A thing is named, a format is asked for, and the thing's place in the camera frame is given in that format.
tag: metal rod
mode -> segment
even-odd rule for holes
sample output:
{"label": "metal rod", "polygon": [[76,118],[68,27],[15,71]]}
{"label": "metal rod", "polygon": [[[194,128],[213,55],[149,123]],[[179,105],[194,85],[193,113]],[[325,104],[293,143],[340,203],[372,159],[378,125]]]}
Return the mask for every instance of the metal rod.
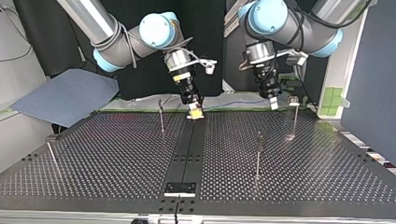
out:
{"label": "metal rod", "polygon": [[260,179],[260,151],[257,152],[256,179]]}
{"label": "metal rod", "polygon": [[312,12],[326,22],[342,24],[363,2],[365,0],[319,0]]}
{"label": "metal rod", "polygon": [[53,159],[53,162],[55,163],[56,169],[58,170],[59,177],[62,178],[61,169],[59,169],[59,165],[58,165],[58,162],[56,161],[56,157],[55,157],[55,154],[53,153],[52,145],[50,144],[50,142],[47,142],[47,146],[49,147],[49,153]]}
{"label": "metal rod", "polygon": [[114,35],[116,24],[99,0],[58,0],[93,44]]}
{"label": "metal rod", "polygon": [[160,111],[160,119],[161,119],[161,132],[165,132],[165,128],[163,127],[163,105],[162,105],[162,99],[158,100],[158,107]]}
{"label": "metal rod", "polygon": [[295,132],[296,132],[297,117],[298,117],[298,107],[299,106],[296,106],[296,113],[294,115],[293,135],[295,135]]}

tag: metal bracket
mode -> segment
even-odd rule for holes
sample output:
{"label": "metal bracket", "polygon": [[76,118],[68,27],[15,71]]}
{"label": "metal bracket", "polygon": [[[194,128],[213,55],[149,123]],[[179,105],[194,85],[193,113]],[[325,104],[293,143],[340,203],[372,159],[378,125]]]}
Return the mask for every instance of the metal bracket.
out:
{"label": "metal bracket", "polygon": [[195,183],[167,183],[165,197],[193,198],[195,197]]}
{"label": "metal bracket", "polygon": [[349,108],[350,107],[350,102],[347,99],[341,99],[341,106],[343,108]]}
{"label": "metal bracket", "polygon": [[[286,54],[289,54],[291,59],[293,59],[292,61],[295,61],[296,64],[298,64],[300,66],[305,64],[306,59],[309,56],[308,54],[306,54],[306,53],[304,53],[302,51],[298,52],[295,49],[283,49],[283,50],[280,50],[277,53],[276,57],[281,57],[281,56],[286,55]],[[269,61],[269,60],[273,59],[274,57],[275,57],[275,54],[270,55],[268,57],[260,58],[259,60],[250,62],[250,64],[263,63],[263,62],[266,62],[266,61]]]}

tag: green tape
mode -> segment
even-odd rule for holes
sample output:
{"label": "green tape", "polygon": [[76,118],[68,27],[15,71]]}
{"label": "green tape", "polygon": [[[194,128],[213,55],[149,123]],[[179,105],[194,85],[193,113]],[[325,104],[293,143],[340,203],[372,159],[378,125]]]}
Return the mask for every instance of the green tape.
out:
{"label": "green tape", "polygon": [[12,110],[11,108],[7,108],[7,109],[4,109],[4,110],[0,110],[0,115],[2,115],[2,114],[6,114],[6,113],[10,113],[10,112],[13,112],[14,110]]}
{"label": "green tape", "polygon": [[341,94],[343,88],[326,87],[321,102],[321,108],[319,110],[320,115],[335,116],[337,114],[338,107],[342,103]]}

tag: black strip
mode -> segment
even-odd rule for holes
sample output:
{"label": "black strip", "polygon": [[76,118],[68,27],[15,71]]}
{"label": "black strip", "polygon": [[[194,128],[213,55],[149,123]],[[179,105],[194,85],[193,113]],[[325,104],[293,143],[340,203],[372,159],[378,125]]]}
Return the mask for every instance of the black strip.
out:
{"label": "black strip", "polygon": [[184,74],[184,73],[188,73],[188,72],[191,72],[193,70],[192,67],[193,67],[193,65],[189,65],[187,67],[182,67],[180,69],[177,69],[175,71],[170,72],[170,74],[171,74],[172,77],[174,77],[174,76],[178,76],[178,75],[181,75],[181,74]]}
{"label": "black strip", "polygon": [[168,168],[168,174],[166,175],[166,178],[163,182],[163,189],[165,189],[166,183],[181,183],[183,181],[183,175],[187,161],[186,158],[190,149],[193,127],[193,121],[186,119],[183,130],[181,131],[181,135],[178,138],[171,164]]}
{"label": "black strip", "polygon": [[206,118],[195,121],[191,146],[187,158],[187,166],[183,175],[183,182],[196,183],[196,196],[198,197],[201,185],[201,173],[204,159]]}
{"label": "black strip", "polygon": [[268,39],[261,39],[259,41],[254,42],[254,43],[246,45],[246,47],[249,48],[249,47],[252,47],[252,46],[255,46],[257,44],[264,43],[264,42],[267,42],[267,41],[268,41]]}

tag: wire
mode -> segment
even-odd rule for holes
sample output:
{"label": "wire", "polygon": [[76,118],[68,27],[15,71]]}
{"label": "wire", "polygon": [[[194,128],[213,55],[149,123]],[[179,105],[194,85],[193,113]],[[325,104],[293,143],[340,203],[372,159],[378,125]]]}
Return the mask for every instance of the wire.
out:
{"label": "wire", "polygon": [[318,107],[316,106],[316,103],[312,100],[311,96],[309,95],[308,91],[306,90],[305,84],[303,82],[302,77],[300,76],[300,71],[298,69],[298,67],[296,67],[296,71],[297,71],[297,76],[300,78],[300,82],[303,85],[303,89],[305,91],[306,96],[308,97],[308,99],[312,102],[312,105],[314,106],[314,108],[318,111]]}
{"label": "wire", "polygon": [[12,26],[14,26],[15,30],[20,34],[20,36],[23,38],[23,40],[26,41],[26,43],[30,45],[30,43],[29,43],[29,41],[27,40],[27,38],[24,36],[24,34],[20,31],[20,29],[18,28],[18,26],[15,24],[15,22],[14,22],[14,21],[9,17],[9,15],[7,14],[7,10],[10,10],[10,11],[12,11],[16,16],[19,16],[19,15],[18,15],[18,12],[17,12],[14,8],[9,7],[9,6],[6,6],[6,5],[1,5],[1,4],[0,4],[0,8],[3,10],[2,15],[6,18],[6,20],[8,20],[8,21],[12,24]]}
{"label": "wire", "polygon": [[368,0],[368,1],[366,2],[366,5],[364,5],[364,7],[361,9],[361,11],[359,12],[359,14],[358,14],[354,19],[352,19],[351,21],[349,21],[349,22],[347,22],[347,23],[340,24],[340,25],[332,24],[332,23],[326,22],[326,21],[324,21],[324,20],[322,20],[322,19],[320,19],[320,18],[318,18],[318,17],[316,17],[316,16],[313,16],[313,15],[310,15],[309,13],[306,13],[305,11],[303,11],[303,10],[301,10],[301,9],[299,9],[299,8],[297,8],[297,10],[298,10],[299,12],[301,12],[302,14],[304,14],[306,17],[308,17],[308,18],[310,18],[310,19],[312,19],[312,20],[314,20],[314,21],[316,21],[316,22],[318,22],[318,23],[320,23],[320,24],[322,24],[322,25],[324,25],[324,26],[327,26],[327,27],[333,28],[333,29],[340,29],[340,28],[347,27],[348,25],[350,25],[350,24],[354,23],[355,21],[357,21],[357,20],[361,17],[361,15],[364,13],[364,11],[370,6],[370,4],[371,4],[372,1],[373,1],[373,0]]}
{"label": "wire", "polygon": [[205,110],[207,109],[213,109],[213,108],[217,108],[217,107],[224,107],[227,105],[233,105],[233,104],[245,104],[245,105],[255,105],[255,104],[259,104],[259,103],[264,103],[266,100],[260,100],[260,101],[253,101],[253,102],[245,102],[245,101],[235,101],[235,102],[230,102],[224,105],[213,105],[210,107],[206,107]]}
{"label": "wire", "polygon": [[99,74],[99,75],[100,75],[99,70],[102,71],[103,74],[106,74],[96,63],[94,63],[91,59],[89,59],[89,58],[85,55],[84,50],[82,50],[82,45],[81,45],[81,43],[80,43],[79,40],[78,40],[77,32],[76,32],[76,30],[75,30],[75,28],[74,28],[74,26],[73,26],[73,22],[71,22],[71,20],[70,20],[70,18],[69,18],[68,16],[67,16],[67,20],[69,21],[70,27],[72,28],[73,35],[74,35],[74,37],[75,37],[75,39],[76,39],[76,42],[77,42],[79,48],[81,49],[81,53],[82,53],[82,55],[84,56],[84,59],[85,59],[85,61],[86,61],[86,62],[84,62],[84,64],[83,64],[80,68],[85,67],[86,63],[89,62],[90,64],[92,64],[92,65],[95,67],[95,69],[96,69],[96,74]]}
{"label": "wire", "polygon": [[25,57],[26,55],[28,55],[28,54],[30,53],[30,51],[32,50],[33,47],[32,47],[32,45],[29,43],[29,41],[27,40],[27,38],[23,35],[23,33],[20,31],[20,29],[18,28],[18,26],[14,23],[14,21],[8,16],[8,14],[6,13],[6,10],[10,10],[10,11],[12,11],[15,15],[19,16],[19,15],[18,15],[18,12],[17,12],[14,8],[9,7],[9,6],[6,6],[6,5],[2,5],[2,4],[0,4],[0,9],[1,9],[1,12],[3,12],[3,13],[0,13],[0,14],[2,14],[2,15],[6,18],[6,20],[8,20],[8,21],[12,24],[12,26],[14,26],[14,28],[17,30],[18,34],[20,34],[20,36],[23,38],[23,40],[24,40],[27,44],[29,44],[29,49],[28,49],[25,53],[23,53],[21,56],[18,56],[18,57],[15,57],[15,58],[10,58],[10,59],[0,60],[0,63],[10,62],[10,61],[15,61],[15,60],[21,59],[21,58]]}
{"label": "wire", "polygon": [[30,53],[30,51],[32,50],[32,46],[29,47],[29,49],[26,51],[26,53],[22,54],[21,56],[15,57],[15,58],[11,58],[11,59],[4,59],[4,60],[0,60],[0,63],[4,63],[4,62],[9,62],[9,61],[14,61],[14,60],[18,60],[21,59],[23,57],[25,57],[26,55],[28,55]]}
{"label": "wire", "polygon": [[187,43],[189,43],[190,41],[193,40],[193,37],[191,36],[191,37],[189,37],[189,38],[183,40],[182,42],[173,45],[172,47],[167,47],[167,48],[153,48],[150,44],[146,43],[144,40],[140,39],[140,38],[137,37],[136,35],[134,35],[134,34],[132,34],[132,33],[129,33],[129,32],[128,32],[128,35],[130,35],[131,37],[133,37],[135,40],[137,40],[139,43],[145,45],[146,47],[149,47],[149,48],[151,48],[151,49],[160,49],[160,50],[168,50],[168,49],[173,49],[173,48],[180,48],[180,47],[182,47],[183,45],[186,45]]}
{"label": "wire", "polygon": [[301,34],[301,45],[300,48],[297,49],[297,51],[302,51],[304,48],[304,28],[303,28],[303,23],[304,23],[304,15],[298,15],[297,12],[295,11],[294,8],[290,7],[288,5],[288,9],[290,9],[290,11],[293,13],[294,17],[296,18],[297,22],[298,22],[298,28],[296,32],[299,32]]}

